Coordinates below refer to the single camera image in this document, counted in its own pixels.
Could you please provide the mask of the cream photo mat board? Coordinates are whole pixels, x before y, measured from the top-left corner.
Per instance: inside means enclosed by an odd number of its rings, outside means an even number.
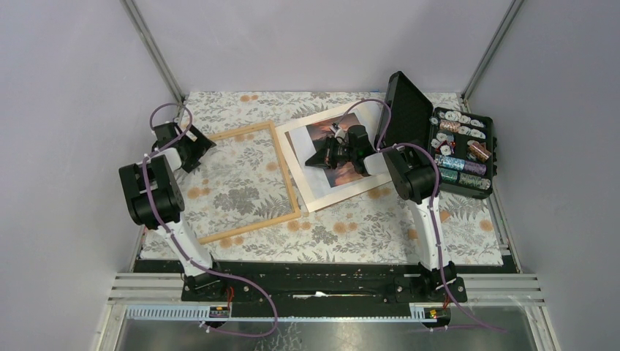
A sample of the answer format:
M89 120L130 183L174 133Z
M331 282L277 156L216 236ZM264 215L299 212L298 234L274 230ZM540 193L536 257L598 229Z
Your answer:
M368 158L369 176L357 174L350 163L336 170L305 165L305 161L318 151L318 141L331 134L330 127L333 123L343 129L362 125L372 140L378 132L379 117L378 104L367 99L365 102L350 102L297 118L276 128L284 160L309 212L318 211L391 181L381 155Z

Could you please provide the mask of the sunset landscape photo print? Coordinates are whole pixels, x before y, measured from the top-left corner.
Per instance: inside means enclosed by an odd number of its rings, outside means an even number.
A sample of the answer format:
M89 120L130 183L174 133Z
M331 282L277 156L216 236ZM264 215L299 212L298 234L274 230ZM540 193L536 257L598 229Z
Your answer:
M368 189L387 172L385 163L373 156L377 122L377 112L355 107L316 113L279 128L305 200L338 202Z

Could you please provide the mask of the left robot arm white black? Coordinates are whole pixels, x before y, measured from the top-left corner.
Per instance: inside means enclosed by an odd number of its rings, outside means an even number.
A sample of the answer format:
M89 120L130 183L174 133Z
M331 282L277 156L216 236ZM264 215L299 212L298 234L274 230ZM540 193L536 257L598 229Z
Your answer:
M175 171L189 173L215 143L189 125L181 130L172 122L154 127L156 142L143 160L120 167L118 174L133 222L162 236L182 264L184 275L198 277L199 291L211 301L227 290L225 278L213 269L213 258L197 240L184 217L184 196Z

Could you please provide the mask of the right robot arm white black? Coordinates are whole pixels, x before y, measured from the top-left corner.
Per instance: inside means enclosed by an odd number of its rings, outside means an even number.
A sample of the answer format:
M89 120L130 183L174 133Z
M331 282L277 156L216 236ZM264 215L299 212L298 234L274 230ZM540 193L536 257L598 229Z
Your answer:
M426 300L438 301L456 281L457 273L442 245L443 232L436 207L441 173L430 154L411 143L373 147L362 125L343 130L334 124L331 134L316 142L316 146L315 154L305 161L307 167L335 170L350 164L356 173L369 176L369 162L374 156L386 161L391 181L408 205L417 231L420 294Z

